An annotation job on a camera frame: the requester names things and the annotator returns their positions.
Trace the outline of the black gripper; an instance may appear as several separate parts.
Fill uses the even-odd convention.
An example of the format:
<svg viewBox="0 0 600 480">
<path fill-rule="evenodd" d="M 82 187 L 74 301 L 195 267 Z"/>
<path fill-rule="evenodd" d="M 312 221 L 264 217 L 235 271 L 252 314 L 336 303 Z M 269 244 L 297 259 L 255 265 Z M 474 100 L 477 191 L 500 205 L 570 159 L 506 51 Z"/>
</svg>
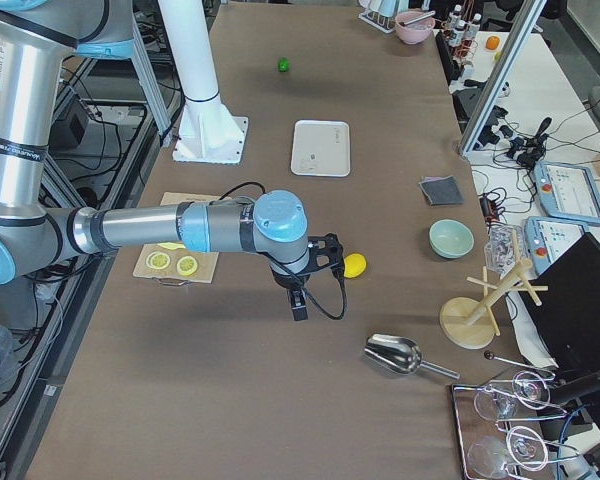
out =
<svg viewBox="0 0 600 480">
<path fill-rule="evenodd" d="M 310 279 L 309 273 L 298 272 L 297 274 L 280 273 L 275 269 L 271 270 L 274 281 L 281 287 L 287 289 L 288 301 L 290 304 L 294 321 L 304 321 L 308 319 L 306 299 L 301 290 Z"/>
</svg>

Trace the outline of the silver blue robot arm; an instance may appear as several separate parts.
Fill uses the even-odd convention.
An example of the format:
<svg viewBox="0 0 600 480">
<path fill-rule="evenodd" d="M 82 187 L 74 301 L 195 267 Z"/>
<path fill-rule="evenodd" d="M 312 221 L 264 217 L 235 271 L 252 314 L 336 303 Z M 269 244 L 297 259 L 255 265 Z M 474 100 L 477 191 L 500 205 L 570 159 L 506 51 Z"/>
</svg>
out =
<svg viewBox="0 0 600 480">
<path fill-rule="evenodd" d="M 181 241 L 195 252 L 264 255 L 294 318 L 305 319 L 312 253 L 291 192 L 114 210 L 39 203 L 63 61 L 130 58 L 134 26 L 128 1 L 0 1 L 0 285 L 81 254 Z"/>
</svg>

